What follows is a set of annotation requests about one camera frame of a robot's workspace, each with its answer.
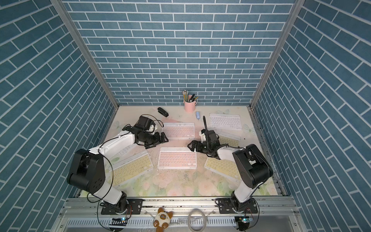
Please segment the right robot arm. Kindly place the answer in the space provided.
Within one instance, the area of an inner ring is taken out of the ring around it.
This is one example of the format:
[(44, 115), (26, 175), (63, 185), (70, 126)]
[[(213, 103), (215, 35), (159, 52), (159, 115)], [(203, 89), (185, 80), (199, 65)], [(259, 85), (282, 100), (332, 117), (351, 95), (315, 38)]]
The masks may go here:
[(231, 195), (231, 205), (236, 212), (246, 210), (253, 193), (273, 175), (272, 167), (254, 144), (236, 148), (219, 142), (210, 144), (207, 141), (193, 140), (187, 147), (208, 157), (229, 160), (236, 164), (242, 179)]

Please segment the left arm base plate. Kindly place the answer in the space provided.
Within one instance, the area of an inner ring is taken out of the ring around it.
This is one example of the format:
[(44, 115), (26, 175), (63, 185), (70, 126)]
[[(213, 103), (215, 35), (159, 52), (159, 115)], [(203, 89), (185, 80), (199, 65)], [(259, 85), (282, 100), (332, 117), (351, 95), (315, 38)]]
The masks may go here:
[(108, 202), (102, 201), (100, 206), (102, 207), (102, 215), (139, 215), (142, 210), (143, 199), (121, 199), (116, 205), (112, 205)]

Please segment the blue correction tape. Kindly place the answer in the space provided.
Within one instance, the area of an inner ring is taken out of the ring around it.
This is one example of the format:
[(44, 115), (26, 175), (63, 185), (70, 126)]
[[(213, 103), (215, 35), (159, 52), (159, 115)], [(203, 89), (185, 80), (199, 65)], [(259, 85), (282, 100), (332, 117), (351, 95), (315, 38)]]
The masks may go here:
[(201, 118), (201, 116), (200, 116), (200, 112), (196, 112), (196, 118), (197, 118), (197, 120), (200, 120), (200, 118)]

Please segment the pink pen cup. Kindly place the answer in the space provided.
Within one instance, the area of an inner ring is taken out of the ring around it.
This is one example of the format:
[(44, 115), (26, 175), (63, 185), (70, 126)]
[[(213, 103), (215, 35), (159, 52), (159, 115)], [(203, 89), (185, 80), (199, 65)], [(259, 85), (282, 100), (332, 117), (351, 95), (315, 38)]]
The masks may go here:
[(194, 101), (184, 101), (184, 109), (187, 113), (193, 113), (196, 109), (196, 104), (197, 104), (197, 101), (194, 100)]

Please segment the pink keyboard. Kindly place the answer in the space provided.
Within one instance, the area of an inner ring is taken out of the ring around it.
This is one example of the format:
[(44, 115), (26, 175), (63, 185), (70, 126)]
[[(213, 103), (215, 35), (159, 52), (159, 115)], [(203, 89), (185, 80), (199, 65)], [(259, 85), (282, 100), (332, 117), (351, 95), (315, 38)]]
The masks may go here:
[(158, 169), (196, 169), (197, 152), (181, 147), (162, 147), (159, 152)]
[(162, 132), (169, 140), (194, 140), (194, 123), (164, 123)]

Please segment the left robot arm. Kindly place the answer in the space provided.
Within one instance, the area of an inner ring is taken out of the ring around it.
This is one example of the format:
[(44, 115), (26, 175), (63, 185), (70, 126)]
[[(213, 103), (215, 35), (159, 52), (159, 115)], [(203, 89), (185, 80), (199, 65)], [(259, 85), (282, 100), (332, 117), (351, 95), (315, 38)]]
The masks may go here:
[(118, 152), (133, 144), (144, 146), (145, 149), (167, 143), (165, 133), (146, 131), (126, 125), (116, 137), (107, 140), (89, 150), (80, 149), (75, 152), (66, 181), (78, 189), (104, 201), (116, 214), (130, 210), (126, 193), (116, 189), (113, 181), (108, 182), (105, 175), (105, 164)]

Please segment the white keyboard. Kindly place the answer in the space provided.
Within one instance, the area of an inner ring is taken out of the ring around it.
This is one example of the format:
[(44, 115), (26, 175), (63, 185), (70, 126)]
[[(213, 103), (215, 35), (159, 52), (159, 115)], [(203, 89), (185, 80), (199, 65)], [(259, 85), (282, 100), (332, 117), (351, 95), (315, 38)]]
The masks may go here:
[(118, 156), (126, 156), (128, 153), (131, 153), (131, 151), (136, 147), (136, 144), (132, 144), (130, 146), (127, 146), (126, 148), (122, 149), (117, 153)]
[(210, 114), (210, 127), (226, 130), (242, 130), (241, 117), (230, 114)]

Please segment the white keyboard right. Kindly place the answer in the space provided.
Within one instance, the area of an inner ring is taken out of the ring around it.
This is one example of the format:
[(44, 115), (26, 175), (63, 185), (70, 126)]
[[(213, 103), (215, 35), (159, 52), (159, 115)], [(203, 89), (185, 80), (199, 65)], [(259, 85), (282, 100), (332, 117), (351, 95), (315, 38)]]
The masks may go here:
[(230, 114), (210, 114), (210, 127), (226, 130), (242, 130), (241, 117)]

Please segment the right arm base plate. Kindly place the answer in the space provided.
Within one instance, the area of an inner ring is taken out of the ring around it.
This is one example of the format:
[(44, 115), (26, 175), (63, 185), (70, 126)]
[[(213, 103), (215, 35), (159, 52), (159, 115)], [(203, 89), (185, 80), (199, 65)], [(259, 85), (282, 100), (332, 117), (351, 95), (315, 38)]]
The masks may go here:
[(236, 198), (216, 198), (214, 200), (220, 214), (258, 213), (258, 205), (254, 199), (240, 203)]

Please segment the yellow keyboard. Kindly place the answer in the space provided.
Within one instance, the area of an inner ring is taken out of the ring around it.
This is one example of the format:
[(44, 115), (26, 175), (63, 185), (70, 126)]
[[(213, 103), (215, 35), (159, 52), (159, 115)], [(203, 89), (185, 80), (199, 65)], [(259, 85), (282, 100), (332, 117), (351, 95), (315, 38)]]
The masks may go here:
[(238, 171), (237, 165), (229, 160), (207, 158), (204, 167), (232, 181), (235, 182), (241, 181), (241, 176)]
[(239, 147), (241, 137), (231, 133), (223, 132), (221, 130), (214, 131), (219, 136), (220, 144), (228, 144), (231, 147)]
[(152, 171), (154, 165), (151, 161), (149, 153), (145, 150), (114, 164), (113, 168), (113, 186), (116, 187), (127, 183), (131, 179), (138, 178), (147, 172)]

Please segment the white keyboard left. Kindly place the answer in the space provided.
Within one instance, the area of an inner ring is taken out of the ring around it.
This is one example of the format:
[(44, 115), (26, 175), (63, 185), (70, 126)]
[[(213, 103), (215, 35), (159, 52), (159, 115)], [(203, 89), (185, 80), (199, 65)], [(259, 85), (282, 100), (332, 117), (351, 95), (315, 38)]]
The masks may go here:
[(122, 149), (117, 153), (118, 156), (126, 156), (128, 153), (131, 153), (131, 151), (136, 147), (136, 144), (132, 144), (130, 146), (127, 146), (126, 148)]

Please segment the plush toy cat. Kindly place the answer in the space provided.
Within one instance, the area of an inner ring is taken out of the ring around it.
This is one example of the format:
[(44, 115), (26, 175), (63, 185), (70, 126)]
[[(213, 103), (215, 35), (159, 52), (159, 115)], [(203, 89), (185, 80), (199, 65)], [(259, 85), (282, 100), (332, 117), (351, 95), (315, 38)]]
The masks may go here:
[(163, 207), (158, 209), (153, 223), (156, 232), (164, 232), (169, 227), (173, 214), (172, 211), (166, 211)]

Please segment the black stapler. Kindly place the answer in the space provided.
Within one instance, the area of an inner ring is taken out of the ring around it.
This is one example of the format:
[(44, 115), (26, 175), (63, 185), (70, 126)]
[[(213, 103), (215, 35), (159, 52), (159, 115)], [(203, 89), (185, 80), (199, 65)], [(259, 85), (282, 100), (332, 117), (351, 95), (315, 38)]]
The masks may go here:
[(157, 111), (161, 114), (161, 115), (163, 115), (164, 117), (168, 117), (169, 116), (169, 113), (166, 111), (166, 110), (164, 110), (162, 107), (158, 107), (157, 108)]

